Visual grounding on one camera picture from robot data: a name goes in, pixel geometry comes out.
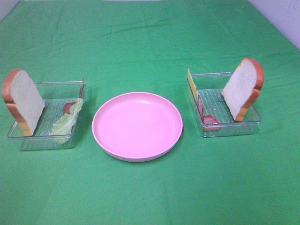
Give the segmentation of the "yellow toy cheese slice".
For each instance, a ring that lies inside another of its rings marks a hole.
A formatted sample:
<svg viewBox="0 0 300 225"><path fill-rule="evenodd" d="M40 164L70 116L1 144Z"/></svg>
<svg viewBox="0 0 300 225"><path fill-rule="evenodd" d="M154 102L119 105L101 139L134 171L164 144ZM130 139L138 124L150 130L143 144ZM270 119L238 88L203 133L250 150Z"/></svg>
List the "yellow toy cheese slice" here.
<svg viewBox="0 0 300 225"><path fill-rule="evenodd" d="M191 70L188 68L188 75L187 75L188 83L190 85L193 97L195 100L197 100L197 86L195 85L195 82L192 78Z"/></svg>

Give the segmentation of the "toy bacon strip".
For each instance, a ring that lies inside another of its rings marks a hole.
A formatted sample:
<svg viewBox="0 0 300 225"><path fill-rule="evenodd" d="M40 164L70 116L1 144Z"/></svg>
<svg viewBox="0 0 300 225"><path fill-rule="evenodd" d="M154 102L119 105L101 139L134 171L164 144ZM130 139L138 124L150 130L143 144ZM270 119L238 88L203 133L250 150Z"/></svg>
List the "toy bacon strip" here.
<svg viewBox="0 0 300 225"><path fill-rule="evenodd" d="M215 117L213 117L212 115L205 115L204 114L204 109L205 109L204 108L204 103L203 103L203 100L202 100L200 95L198 95L198 108L199 108L199 111L200 111L202 121L205 124L205 126L202 125L203 130L204 131L219 131L221 129L221 127L208 127L208 125L218 124L219 121Z"/></svg>
<svg viewBox="0 0 300 225"><path fill-rule="evenodd" d="M82 79L82 82L81 82L81 86L80 86L80 90L79 90L79 98L82 97L82 94L83 94L83 89L84 89L84 78ZM63 108L63 113L67 113L67 114L70 114L71 112L71 107L76 104L76 101L75 102L69 102L69 103L66 103L64 105L64 108Z"/></svg>

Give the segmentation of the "toy lettuce leaf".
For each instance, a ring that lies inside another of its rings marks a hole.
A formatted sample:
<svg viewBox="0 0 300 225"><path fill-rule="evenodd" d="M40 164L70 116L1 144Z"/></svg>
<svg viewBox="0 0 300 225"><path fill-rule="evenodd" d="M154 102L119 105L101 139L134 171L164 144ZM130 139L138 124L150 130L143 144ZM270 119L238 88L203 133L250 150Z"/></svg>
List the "toy lettuce leaf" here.
<svg viewBox="0 0 300 225"><path fill-rule="evenodd" d="M56 122L51 129L51 135L58 136L55 138L57 144L66 143L72 136L72 129L77 120L77 115L81 111L83 99L78 98L77 101L69 108L69 113L65 112Z"/></svg>

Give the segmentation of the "toy bread slice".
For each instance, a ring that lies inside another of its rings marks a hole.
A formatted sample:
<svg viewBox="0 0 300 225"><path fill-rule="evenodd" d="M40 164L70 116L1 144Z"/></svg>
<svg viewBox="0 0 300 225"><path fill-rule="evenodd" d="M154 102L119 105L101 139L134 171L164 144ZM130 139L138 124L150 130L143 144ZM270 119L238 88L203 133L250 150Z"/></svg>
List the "toy bread slice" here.
<svg viewBox="0 0 300 225"><path fill-rule="evenodd" d="M243 121L264 84L264 70L252 58L244 58L221 91L234 121Z"/></svg>
<svg viewBox="0 0 300 225"><path fill-rule="evenodd" d="M14 69L6 76L2 85L2 98L24 136L32 136L45 102L25 70Z"/></svg>

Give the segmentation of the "pink round plate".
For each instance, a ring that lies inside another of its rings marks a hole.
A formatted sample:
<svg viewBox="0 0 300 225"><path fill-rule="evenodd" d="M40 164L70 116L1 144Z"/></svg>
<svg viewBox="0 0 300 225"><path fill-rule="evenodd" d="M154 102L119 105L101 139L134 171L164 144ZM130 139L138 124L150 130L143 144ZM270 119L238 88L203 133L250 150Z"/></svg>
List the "pink round plate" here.
<svg viewBox="0 0 300 225"><path fill-rule="evenodd" d="M105 102L92 121L94 139L110 156L145 162L166 154L179 140L183 121L168 99L130 92Z"/></svg>

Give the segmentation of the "right clear plastic container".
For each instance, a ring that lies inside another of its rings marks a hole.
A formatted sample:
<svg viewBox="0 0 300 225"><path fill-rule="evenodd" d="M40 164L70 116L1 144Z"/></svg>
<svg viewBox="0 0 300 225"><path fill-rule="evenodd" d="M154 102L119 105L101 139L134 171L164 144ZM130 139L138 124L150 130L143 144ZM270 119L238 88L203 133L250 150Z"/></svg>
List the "right clear plastic container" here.
<svg viewBox="0 0 300 225"><path fill-rule="evenodd" d="M188 96L202 137L251 135L259 131L261 117L253 106L248 109L242 122L233 120L221 94L231 75L231 72L192 74L192 78L197 86L197 96L200 95L204 103L204 114L212 115L219 121L218 124L208 125L208 127L221 127L219 131L203 130L202 125L205 126L205 124L198 108L198 99L194 99L188 83L188 76L186 77Z"/></svg>

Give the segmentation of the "clear plastic container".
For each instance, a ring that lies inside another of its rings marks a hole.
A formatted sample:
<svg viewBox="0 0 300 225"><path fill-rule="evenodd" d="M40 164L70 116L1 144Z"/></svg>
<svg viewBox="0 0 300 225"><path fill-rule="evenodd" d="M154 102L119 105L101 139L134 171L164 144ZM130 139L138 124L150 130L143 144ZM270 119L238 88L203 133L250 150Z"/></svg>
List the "clear plastic container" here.
<svg viewBox="0 0 300 225"><path fill-rule="evenodd" d="M76 145L77 128L72 126L70 133L52 135L53 124L63 116L65 105L84 98L85 81L44 82L36 87L45 102L45 108L39 118L34 135L24 136L15 121L8 132L8 139L20 150L69 149Z"/></svg>
<svg viewBox="0 0 300 225"><path fill-rule="evenodd" d="M251 135L259 131L261 117L253 106L248 109L242 122L233 120L221 94L231 75L231 72L192 74L192 78L197 86L197 96L200 95L204 103L204 114L212 115L219 121L218 124L208 125L208 127L221 127L219 131L203 130L202 125L205 126L205 124L198 108L198 99L194 99L188 83L188 76L186 77L188 96L202 137Z"/></svg>

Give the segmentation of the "green tablecloth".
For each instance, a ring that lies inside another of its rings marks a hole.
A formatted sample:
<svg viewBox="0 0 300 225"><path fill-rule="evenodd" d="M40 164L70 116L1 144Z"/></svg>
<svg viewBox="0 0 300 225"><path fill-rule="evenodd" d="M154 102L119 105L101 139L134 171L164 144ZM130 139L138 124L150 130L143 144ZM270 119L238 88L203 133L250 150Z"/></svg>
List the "green tablecloth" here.
<svg viewBox="0 0 300 225"><path fill-rule="evenodd" d="M252 135L203 138L187 71L233 71L251 57L265 82ZM297 225L300 222L300 52L246 0L22 1L0 24L0 77L86 80L77 145L20 151L0 104L3 225ZM128 163L94 140L110 98L171 100L184 129L163 157Z"/></svg>

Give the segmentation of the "left clear plastic container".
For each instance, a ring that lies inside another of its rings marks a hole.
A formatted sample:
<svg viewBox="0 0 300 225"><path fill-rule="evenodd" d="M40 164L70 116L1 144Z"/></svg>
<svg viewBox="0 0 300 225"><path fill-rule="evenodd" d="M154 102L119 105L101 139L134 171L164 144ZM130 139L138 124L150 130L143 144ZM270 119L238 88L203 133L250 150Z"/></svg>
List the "left clear plastic container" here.
<svg viewBox="0 0 300 225"><path fill-rule="evenodd" d="M34 135L24 136L15 121L8 132L8 139L20 150L69 149L76 145L77 128L72 126L70 133L52 135L53 124L63 116L65 105L84 98L85 81L44 82L36 87L45 102L45 108L39 118Z"/></svg>

